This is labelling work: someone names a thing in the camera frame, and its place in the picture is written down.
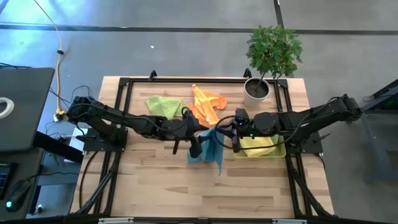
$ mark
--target wooden table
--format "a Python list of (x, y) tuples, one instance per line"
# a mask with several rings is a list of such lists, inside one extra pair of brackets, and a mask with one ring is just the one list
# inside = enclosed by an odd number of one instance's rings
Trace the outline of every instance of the wooden table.
[[(98, 98), (100, 102), (114, 106), (119, 78), (104, 77)], [(308, 109), (304, 80), (292, 78), (288, 79), (288, 84), (293, 110)], [(179, 98), (187, 105), (192, 104), (191, 85), (191, 83), (135, 83), (129, 113), (150, 114), (145, 100), (152, 95)], [(219, 118), (234, 115), (236, 108), (245, 108), (251, 117), (263, 111), (277, 111), (273, 90), (259, 108), (252, 109), (243, 105), (242, 84), (198, 83), (197, 86), (201, 90), (227, 97), (226, 108), (222, 111), (216, 110)], [(231, 141), (226, 138), (225, 143), (230, 145)], [(219, 176), (216, 164), (187, 163), (188, 142), (180, 143), (176, 155), (172, 154), (173, 145), (174, 142), (146, 139), (129, 130), (126, 150), (122, 153), (119, 166), (112, 216), (294, 217), (284, 158), (235, 159), (232, 150), (225, 149), (223, 170)], [(90, 156), (91, 154), (85, 156), (80, 174)], [(98, 185), (103, 157), (104, 153), (99, 152), (88, 168), (83, 184), (83, 203)], [(309, 189), (324, 208), (333, 213), (321, 160), (314, 155), (303, 154), (302, 157)], [(78, 210), (79, 187), (78, 184), (71, 212)], [(106, 203), (107, 195), (106, 189), (102, 207)], [(300, 190), (298, 197), (300, 208), (304, 211)]]

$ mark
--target white object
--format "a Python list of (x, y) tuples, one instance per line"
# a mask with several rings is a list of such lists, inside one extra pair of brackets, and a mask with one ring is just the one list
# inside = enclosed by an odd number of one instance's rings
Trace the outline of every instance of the white object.
[(270, 88), (269, 88), (269, 84), (267, 83), (267, 81), (262, 80), (262, 82), (264, 82), (264, 83), (268, 86), (268, 93), (267, 93), (267, 95), (266, 95), (265, 97), (262, 97), (262, 98), (255, 98), (255, 97), (249, 95), (249, 93), (247, 93), (247, 91), (246, 91), (246, 84), (247, 84), (250, 80), (260, 80), (260, 78), (258, 78), (258, 77), (249, 78), (249, 79), (244, 83), (244, 86), (243, 86), (243, 91), (244, 91), (243, 103), (244, 103), (246, 106), (250, 107), (250, 108), (254, 108), (254, 107), (258, 107), (258, 106), (260, 105), (260, 103), (261, 103), (265, 98), (267, 98), (267, 96), (269, 95), (269, 92), (270, 92)]
[[(87, 134), (87, 129), (86, 128), (82, 128), (81, 130), (83, 130), (83, 132), (85, 134)], [(77, 128), (75, 128), (73, 130), (73, 136), (81, 136), (83, 135), (83, 133), (81, 133), (81, 131)], [(85, 143), (82, 142), (81, 140), (77, 139), (77, 138), (71, 138), (69, 146), (74, 147), (75, 149), (78, 149), (79, 151), (81, 151), (83, 153), (83, 147), (85, 146)], [(64, 162), (72, 162), (68, 159), (65, 159)]]
[(12, 110), (14, 109), (14, 102), (6, 97), (0, 97), (0, 103), (6, 103), (6, 109), (0, 113), (0, 119), (3, 119), (11, 114)]

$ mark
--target concrete floor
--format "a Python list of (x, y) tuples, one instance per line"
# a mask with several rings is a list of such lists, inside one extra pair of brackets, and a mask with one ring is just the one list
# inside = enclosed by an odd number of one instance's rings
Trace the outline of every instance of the concrete floor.
[[(39, 1), (57, 24), (136, 27), (252, 28), (276, 25), (272, 0), (140, 0)], [(286, 27), (292, 29), (396, 30), (395, 0), (280, 0)], [(49, 24), (33, 2), (10, 0), (0, 22)], [(57, 34), (39, 30), (0, 30), (0, 62), (54, 67)], [(62, 32), (66, 56), (60, 69), (62, 96), (88, 85), (98, 96), (105, 75), (202, 75), (240, 77), (248, 34), (166, 32)], [(303, 64), (295, 77), (305, 79), (312, 106), (344, 93), (361, 102), (397, 78), (394, 66), (398, 36), (301, 35)], [(49, 95), (39, 130), (52, 120), (55, 97)], [(49, 133), (72, 133), (74, 126), (53, 124)], [(373, 161), (360, 121), (337, 123), (321, 130), (326, 176), (337, 215), (398, 223), (398, 185), (365, 184)], [(63, 194), (53, 187), (54, 194)], [(59, 204), (70, 203), (60, 197)], [(47, 202), (48, 214), (64, 214)]]

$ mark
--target potted plant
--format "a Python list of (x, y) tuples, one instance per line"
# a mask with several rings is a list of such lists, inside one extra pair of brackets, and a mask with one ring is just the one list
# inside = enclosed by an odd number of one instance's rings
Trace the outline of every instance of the potted plant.
[(301, 41), (292, 30), (281, 26), (273, 28), (261, 27), (254, 29), (248, 41), (250, 66), (260, 72), (261, 77), (248, 79), (244, 84), (244, 104), (248, 107), (258, 106), (269, 94), (269, 85), (263, 80), (264, 75), (271, 73), (273, 79), (282, 75), (293, 74), (297, 65), (293, 60), (302, 63), (300, 55), (303, 51)]

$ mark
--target yellow cable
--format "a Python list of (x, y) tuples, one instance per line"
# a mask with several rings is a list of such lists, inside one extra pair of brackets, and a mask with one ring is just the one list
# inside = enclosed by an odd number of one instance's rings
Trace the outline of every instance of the yellow cable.
[[(44, 11), (42, 6), (40, 6), (40, 4), (36, 0), (34, 0), (34, 1), (40, 7), (40, 9), (44, 12), (44, 14), (47, 16), (47, 18), (50, 19), (52, 25), (54, 26), (55, 30), (57, 31), (58, 36), (60, 38), (60, 50), (59, 51), (62, 52), (62, 37), (61, 37), (60, 31), (58, 30), (58, 27), (55, 25), (54, 21), (50, 18), (50, 16)], [(60, 114), (60, 115), (63, 115), (63, 114), (65, 114), (65, 112), (63, 110), (61, 110), (61, 103), (60, 103), (60, 98), (59, 98), (59, 96), (60, 96), (60, 63), (61, 63), (61, 54), (58, 52), (57, 67), (55, 69), (55, 73), (56, 73), (56, 76), (57, 76), (57, 95), (58, 95), (56, 113)]]

